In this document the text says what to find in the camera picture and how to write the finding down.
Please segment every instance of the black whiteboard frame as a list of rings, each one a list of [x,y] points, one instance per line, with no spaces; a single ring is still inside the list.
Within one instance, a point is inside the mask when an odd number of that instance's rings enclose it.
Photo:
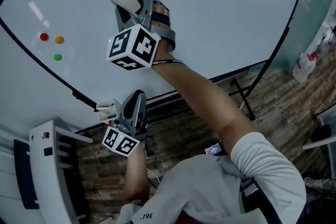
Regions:
[[[250,65],[250,66],[246,66],[244,68],[241,68],[241,69],[238,69],[238,70],[235,70],[235,71],[232,71],[232,72],[229,72],[229,73],[226,73],[226,74],[223,74],[223,75],[220,75],[220,76],[217,76],[217,77],[214,77],[212,79],[210,79],[212,82],[217,82],[217,81],[221,81],[225,78],[228,78],[228,77],[231,77],[231,76],[234,76],[235,74],[238,74],[238,73],[241,73],[243,71],[246,71],[248,70],[249,68],[253,67],[253,66],[256,66],[258,64],[261,64],[261,63],[265,63],[263,68],[261,69],[260,73],[258,74],[257,78],[254,80],[254,82],[252,83],[251,86],[249,87],[246,87],[246,88],[243,88],[242,91],[243,91],[243,95],[244,95],[244,100],[252,93],[253,89],[256,87],[256,85],[258,84],[258,82],[261,80],[261,78],[263,77],[263,75],[265,74],[265,72],[267,71],[267,69],[269,68],[270,64],[272,63],[272,61],[274,60],[276,54],[278,53],[288,31],[289,31],[289,23],[290,21],[292,20],[292,17],[293,17],[293,14],[296,10],[296,7],[297,7],[297,4],[298,4],[299,0],[296,0],[295,2],[295,5],[293,7],[293,11],[289,17],[289,20],[287,22],[287,25],[282,33],[282,36],[278,42],[278,44],[276,45],[274,51],[272,52],[271,56],[269,59],[266,59],[265,61],[262,61],[262,62],[259,62],[259,63],[256,63],[256,64],[253,64],[253,65]],[[5,24],[5,22],[2,20],[2,18],[0,17],[0,25],[4,28],[4,30],[9,34],[9,36],[13,39],[13,41],[15,41],[15,43],[17,43],[20,48],[25,52],[27,53],[35,62],[37,62],[43,69],[45,69],[49,74],[51,74],[54,78],[56,78],[58,81],[60,81],[62,84],[64,84],[67,88],[69,88],[71,91],[72,91],[72,95],[82,101],[83,103],[85,103],[86,105],[90,106],[91,108],[94,109],[95,112],[97,112],[96,110],[96,103],[91,100],[90,98],[88,98],[87,96],[85,96],[84,94],[82,94],[80,91],[78,91],[77,89],[75,89],[73,86],[71,86],[69,83],[67,83],[64,79],[62,79],[59,75],[57,75],[56,73],[54,73],[50,68],[48,68],[41,60],[39,60],[15,35],[14,33],[8,28],[8,26]],[[234,95],[234,94],[238,94],[238,93],[241,93],[242,91],[235,91],[235,92],[232,92],[230,93],[229,95]],[[152,98],[148,98],[147,101],[151,101],[151,100],[154,100],[154,99],[157,99],[159,97],[163,97],[165,95],[169,95],[171,93],[174,93],[174,92],[177,92],[177,91],[171,91],[171,92],[167,92],[165,94],[161,94],[161,95],[158,95],[158,96],[155,96],[155,97],[152,97]],[[169,101],[172,101],[174,99],[177,99],[181,97],[178,93],[175,94],[175,95],[171,95],[171,96],[168,96],[166,98],[162,98],[158,101],[155,101],[155,102],[152,102],[151,104],[148,105],[148,108],[152,108],[156,105],[159,105],[159,104],[162,104],[162,103],[165,103],[165,102],[169,102]]]

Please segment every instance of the white cube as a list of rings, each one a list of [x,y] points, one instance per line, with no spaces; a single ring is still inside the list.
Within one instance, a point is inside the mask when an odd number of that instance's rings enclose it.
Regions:
[[[128,157],[139,145],[140,141],[120,132],[116,128],[108,127],[103,138],[102,144],[110,151]]]
[[[149,68],[160,39],[141,24],[134,25],[109,38],[107,60],[126,70]]]

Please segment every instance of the brown floor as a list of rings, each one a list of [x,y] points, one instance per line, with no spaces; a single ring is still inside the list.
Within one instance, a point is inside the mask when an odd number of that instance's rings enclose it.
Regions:
[[[291,72],[270,72],[264,75],[248,98],[256,115],[255,126],[294,163],[302,176],[330,176],[324,147],[302,151],[318,126],[313,116],[336,102],[336,49],[334,49],[304,84],[297,83]],[[239,83],[248,86],[254,74],[242,75]],[[229,81],[223,89],[234,91]],[[237,105],[242,103],[235,95]],[[164,176],[181,160],[201,154],[202,147],[216,139],[216,134],[192,111],[152,124],[156,133],[155,156],[147,159],[148,168]],[[122,186],[126,159],[113,156],[101,145],[104,130],[94,134],[94,143],[77,149],[78,166],[72,171],[73,186],[82,187],[89,222],[106,216],[117,218],[122,206]]]

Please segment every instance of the white t-shirt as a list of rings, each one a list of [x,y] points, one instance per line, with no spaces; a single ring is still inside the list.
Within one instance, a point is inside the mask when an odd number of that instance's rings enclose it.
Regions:
[[[260,133],[242,137],[228,156],[199,155],[178,163],[143,206],[122,207],[117,224],[173,224],[181,211],[206,224],[267,224],[260,209],[245,213],[241,180],[254,178],[283,224],[296,223],[306,203],[297,169]]]

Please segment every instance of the person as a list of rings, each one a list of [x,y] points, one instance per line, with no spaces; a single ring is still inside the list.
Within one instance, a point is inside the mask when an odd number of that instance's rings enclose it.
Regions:
[[[154,4],[153,9],[169,16],[160,4]],[[155,60],[174,59],[167,47],[167,40],[161,39]],[[240,183],[247,178],[258,183],[283,224],[296,223],[306,203],[300,173],[254,128],[233,100],[181,63],[152,68],[214,129],[228,156],[204,154],[178,163],[149,199],[144,146],[140,144],[127,160],[125,205],[117,224],[267,223],[260,209],[244,210]]]

